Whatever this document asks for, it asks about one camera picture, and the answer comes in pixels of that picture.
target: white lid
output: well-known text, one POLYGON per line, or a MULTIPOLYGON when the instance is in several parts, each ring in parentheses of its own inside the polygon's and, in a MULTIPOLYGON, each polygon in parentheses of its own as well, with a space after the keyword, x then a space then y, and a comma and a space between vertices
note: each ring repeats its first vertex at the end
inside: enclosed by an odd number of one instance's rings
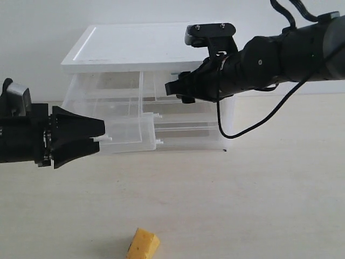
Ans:
POLYGON ((63 69, 66 73, 194 70, 208 51, 185 45, 188 25, 92 25, 63 60, 63 69))

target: yellow cheese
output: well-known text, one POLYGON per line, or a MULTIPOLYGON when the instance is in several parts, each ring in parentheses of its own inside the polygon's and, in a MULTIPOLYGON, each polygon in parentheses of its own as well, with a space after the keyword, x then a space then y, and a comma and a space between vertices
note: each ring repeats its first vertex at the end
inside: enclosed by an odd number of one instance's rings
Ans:
POLYGON ((144 229, 138 228, 128 249, 126 259, 151 259, 161 241, 144 229))

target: white table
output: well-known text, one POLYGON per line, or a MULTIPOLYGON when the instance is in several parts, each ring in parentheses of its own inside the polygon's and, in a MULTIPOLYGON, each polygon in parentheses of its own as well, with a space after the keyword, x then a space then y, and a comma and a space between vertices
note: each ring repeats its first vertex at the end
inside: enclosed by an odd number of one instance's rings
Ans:
MULTIPOLYGON (((236 129, 279 98, 239 98, 236 129)), ((0 258, 123 259, 137 227, 155 259, 344 258, 344 100, 293 97, 227 153, 1 165, 0 258)))

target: transparent plastic container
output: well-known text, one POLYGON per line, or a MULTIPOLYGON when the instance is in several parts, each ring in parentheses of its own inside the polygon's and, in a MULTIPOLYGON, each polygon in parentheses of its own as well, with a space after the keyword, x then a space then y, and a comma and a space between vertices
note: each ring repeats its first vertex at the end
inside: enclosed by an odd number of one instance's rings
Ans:
MULTIPOLYGON (((78 73, 73 76, 63 108, 105 121, 112 141, 101 154, 156 149, 227 149, 218 130, 216 104, 183 104, 167 96, 165 83, 177 72, 78 73)), ((223 127, 230 132, 234 99, 222 101, 223 127)))

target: plastic drawer unit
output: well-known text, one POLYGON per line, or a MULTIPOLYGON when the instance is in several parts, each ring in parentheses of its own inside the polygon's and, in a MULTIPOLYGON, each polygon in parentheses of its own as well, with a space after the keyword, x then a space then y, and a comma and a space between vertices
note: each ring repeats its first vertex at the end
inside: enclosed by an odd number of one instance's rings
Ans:
MULTIPOLYGON (((183 104, 165 93, 165 83, 208 56, 184 44, 187 25, 93 25, 66 56, 62 66, 73 78, 63 108, 105 121, 112 139, 101 143, 101 154, 229 147, 216 104, 183 104)), ((222 101, 227 132, 233 105, 233 98, 222 101)))

